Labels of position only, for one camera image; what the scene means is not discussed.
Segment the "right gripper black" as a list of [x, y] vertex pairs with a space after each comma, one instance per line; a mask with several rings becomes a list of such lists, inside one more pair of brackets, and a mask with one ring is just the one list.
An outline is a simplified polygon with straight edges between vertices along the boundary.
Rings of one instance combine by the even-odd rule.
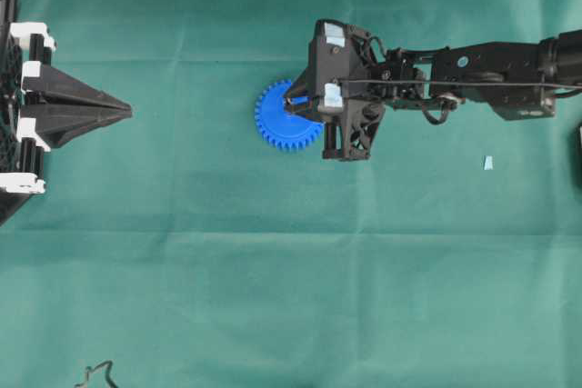
[[316, 21], [307, 68], [284, 94], [284, 109], [314, 123], [324, 123], [323, 157], [367, 160], [386, 109], [369, 90], [376, 56], [370, 32], [337, 20]]

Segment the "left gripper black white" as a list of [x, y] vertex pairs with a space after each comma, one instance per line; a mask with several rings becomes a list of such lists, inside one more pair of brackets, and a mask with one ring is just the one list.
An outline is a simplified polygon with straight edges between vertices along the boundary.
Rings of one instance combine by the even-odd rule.
[[[45, 23], [16, 22], [1, 26], [1, 191], [4, 193], [44, 193], [46, 153], [133, 115], [129, 104], [49, 65], [55, 49], [55, 39]], [[32, 104], [33, 93], [69, 104]]]

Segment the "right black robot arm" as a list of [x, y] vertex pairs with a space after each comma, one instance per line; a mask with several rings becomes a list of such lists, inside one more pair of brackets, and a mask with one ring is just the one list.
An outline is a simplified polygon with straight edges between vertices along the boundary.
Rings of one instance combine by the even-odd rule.
[[388, 108], [443, 124], [467, 101], [506, 121], [555, 115], [581, 93], [581, 33], [537, 44], [489, 42], [433, 50], [387, 49], [369, 31], [320, 19], [308, 63], [283, 97], [285, 110], [325, 127], [323, 157], [366, 160]]

